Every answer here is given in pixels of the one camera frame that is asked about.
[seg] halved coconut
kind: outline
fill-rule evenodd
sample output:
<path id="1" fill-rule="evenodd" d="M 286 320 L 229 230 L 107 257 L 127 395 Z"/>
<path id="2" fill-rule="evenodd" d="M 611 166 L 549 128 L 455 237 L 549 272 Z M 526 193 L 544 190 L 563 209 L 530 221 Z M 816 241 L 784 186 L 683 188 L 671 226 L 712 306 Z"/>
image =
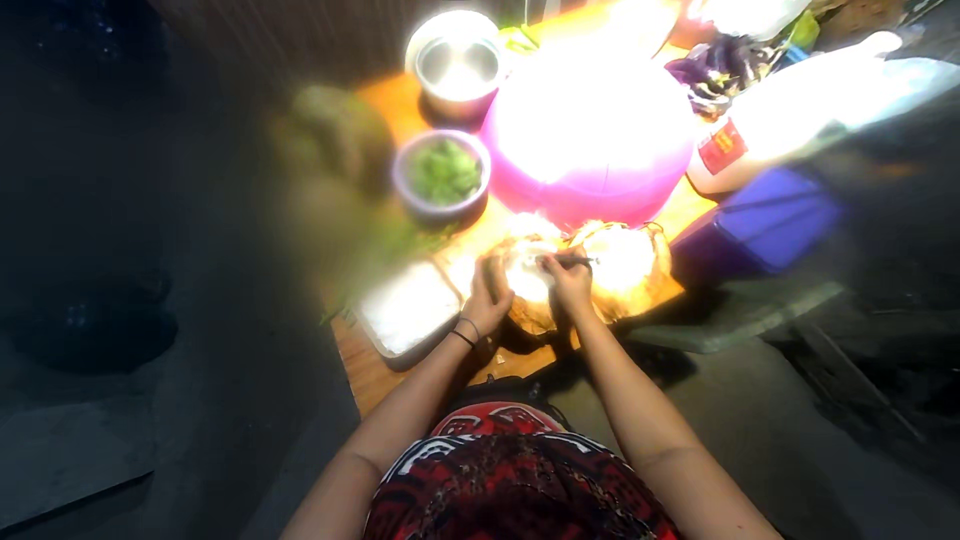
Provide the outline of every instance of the halved coconut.
<path id="1" fill-rule="evenodd" d="M 562 244 L 559 237 L 529 234 L 508 238 L 490 251 L 490 255 L 503 258 L 507 284 L 516 294 L 510 319 L 534 337 L 557 329 L 550 311 L 553 277 L 537 265 L 537 256 L 557 253 Z"/>
<path id="2" fill-rule="evenodd" d="M 610 324 L 646 311 L 670 275 L 670 249 L 663 229 L 650 224 L 632 230 L 622 223 L 591 221 L 570 246 L 583 246 L 597 258 L 593 268 L 593 307 Z"/>

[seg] wooden wall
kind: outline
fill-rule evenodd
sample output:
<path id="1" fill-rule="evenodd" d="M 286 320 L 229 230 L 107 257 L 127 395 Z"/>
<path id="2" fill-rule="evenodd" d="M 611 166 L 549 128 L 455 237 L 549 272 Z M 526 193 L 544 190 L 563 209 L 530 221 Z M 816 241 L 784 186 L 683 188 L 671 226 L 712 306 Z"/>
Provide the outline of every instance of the wooden wall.
<path id="1" fill-rule="evenodd" d="M 267 90 L 353 86 L 402 68 L 407 40 L 436 12 L 471 9 L 518 24 L 523 0 L 150 0 L 174 29 L 233 76 Z M 562 0 L 567 10 L 591 0 Z M 558 0 L 530 0 L 531 22 Z"/>

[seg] green herb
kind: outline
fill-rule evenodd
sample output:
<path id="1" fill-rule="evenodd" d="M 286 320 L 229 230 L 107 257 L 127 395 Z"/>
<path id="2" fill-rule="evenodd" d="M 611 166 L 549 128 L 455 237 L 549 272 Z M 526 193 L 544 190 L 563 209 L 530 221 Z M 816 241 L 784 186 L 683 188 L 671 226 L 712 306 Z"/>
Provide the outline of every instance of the green herb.
<path id="1" fill-rule="evenodd" d="M 411 158 L 410 187 L 424 201 L 451 206 L 480 188 L 480 162 L 452 140 L 425 145 Z"/>

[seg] pink bowl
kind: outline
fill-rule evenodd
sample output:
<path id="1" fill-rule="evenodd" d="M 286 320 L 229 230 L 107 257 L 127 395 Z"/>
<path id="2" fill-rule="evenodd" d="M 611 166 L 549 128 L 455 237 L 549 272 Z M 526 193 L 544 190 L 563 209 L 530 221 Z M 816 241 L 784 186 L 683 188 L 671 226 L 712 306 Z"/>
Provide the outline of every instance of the pink bowl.
<path id="1" fill-rule="evenodd" d="M 665 69 L 619 53 L 541 51 L 500 88 L 480 138 L 507 208 L 567 231 L 660 212 L 690 163 L 693 114 Z"/>

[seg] coconut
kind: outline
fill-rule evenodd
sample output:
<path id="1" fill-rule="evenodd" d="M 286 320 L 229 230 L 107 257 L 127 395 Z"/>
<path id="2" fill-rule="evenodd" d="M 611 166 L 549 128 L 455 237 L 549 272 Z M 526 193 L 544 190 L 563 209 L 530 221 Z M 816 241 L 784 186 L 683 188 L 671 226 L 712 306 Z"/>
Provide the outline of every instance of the coconut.
<path id="1" fill-rule="evenodd" d="M 593 269 L 593 307 L 610 324 L 646 311 L 670 275 L 670 250 L 656 224 L 632 230 L 622 223 L 586 223 L 570 240 L 597 258 Z"/>
<path id="2" fill-rule="evenodd" d="M 510 319 L 534 337 L 557 329 L 550 311 L 553 277 L 537 265 L 537 256 L 557 253 L 560 245 L 559 238 L 530 234 L 508 238 L 490 251 L 502 258 L 507 285 L 516 294 Z"/>
<path id="3" fill-rule="evenodd" d="M 393 135 L 384 117 L 355 94 L 308 86 L 273 132 L 291 174 L 335 178 L 374 198 L 389 192 Z"/>
<path id="4" fill-rule="evenodd" d="M 507 238 L 489 255 L 503 261 L 507 285 L 515 292 L 510 320 L 533 337 L 557 329 L 550 311 L 553 277 L 537 265 L 537 256 L 557 253 L 565 245 L 555 225 L 533 213 L 519 213 L 506 224 Z"/>

